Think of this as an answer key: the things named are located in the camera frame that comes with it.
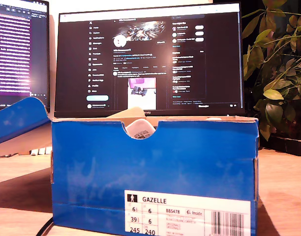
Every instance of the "white label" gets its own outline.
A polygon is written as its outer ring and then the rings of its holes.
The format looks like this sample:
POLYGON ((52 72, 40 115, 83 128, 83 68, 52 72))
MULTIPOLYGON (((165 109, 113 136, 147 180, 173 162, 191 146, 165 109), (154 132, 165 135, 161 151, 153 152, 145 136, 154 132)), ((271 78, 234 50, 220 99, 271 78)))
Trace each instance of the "white label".
POLYGON ((125 190, 125 231, 156 236, 251 236, 251 202, 125 190))

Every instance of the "cable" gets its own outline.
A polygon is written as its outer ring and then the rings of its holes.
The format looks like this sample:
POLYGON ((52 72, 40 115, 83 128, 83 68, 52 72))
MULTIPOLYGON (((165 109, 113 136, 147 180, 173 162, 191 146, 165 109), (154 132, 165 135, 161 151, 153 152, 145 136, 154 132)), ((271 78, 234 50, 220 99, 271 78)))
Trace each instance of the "cable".
POLYGON ((50 220, 47 221, 47 223, 42 226, 42 228, 39 230, 36 236, 45 236, 48 234, 48 232, 53 227, 53 217, 50 218, 50 220))

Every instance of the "computer monitor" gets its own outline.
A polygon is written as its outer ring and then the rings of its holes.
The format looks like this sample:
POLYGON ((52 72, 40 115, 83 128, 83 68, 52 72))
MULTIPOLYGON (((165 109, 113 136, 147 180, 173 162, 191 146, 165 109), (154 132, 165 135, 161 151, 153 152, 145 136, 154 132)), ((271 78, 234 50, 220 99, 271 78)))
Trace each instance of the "computer monitor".
POLYGON ((59 15, 56 117, 244 113, 239 3, 59 15))
POLYGON ((0 0, 0 109, 25 97, 49 101, 49 3, 0 0))

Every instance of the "blue button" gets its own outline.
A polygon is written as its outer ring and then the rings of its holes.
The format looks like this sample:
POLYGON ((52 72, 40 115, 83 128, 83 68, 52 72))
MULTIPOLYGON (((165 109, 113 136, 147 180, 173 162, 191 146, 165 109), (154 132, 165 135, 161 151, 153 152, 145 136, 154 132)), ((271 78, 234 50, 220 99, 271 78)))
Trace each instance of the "blue button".
POLYGON ((86 97, 87 101, 108 101, 107 95, 90 95, 86 97))

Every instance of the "desk surface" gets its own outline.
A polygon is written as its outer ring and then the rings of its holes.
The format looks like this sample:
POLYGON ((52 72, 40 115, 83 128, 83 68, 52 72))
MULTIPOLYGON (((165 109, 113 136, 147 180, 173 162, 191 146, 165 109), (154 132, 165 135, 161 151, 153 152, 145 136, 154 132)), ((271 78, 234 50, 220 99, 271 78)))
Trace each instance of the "desk surface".
MULTIPOLYGON (((0 159, 0 236, 35 236, 52 217, 50 157, 0 159)), ((301 157, 259 151, 258 236, 301 236, 301 157)), ((54 226, 49 236, 102 236, 54 226)))

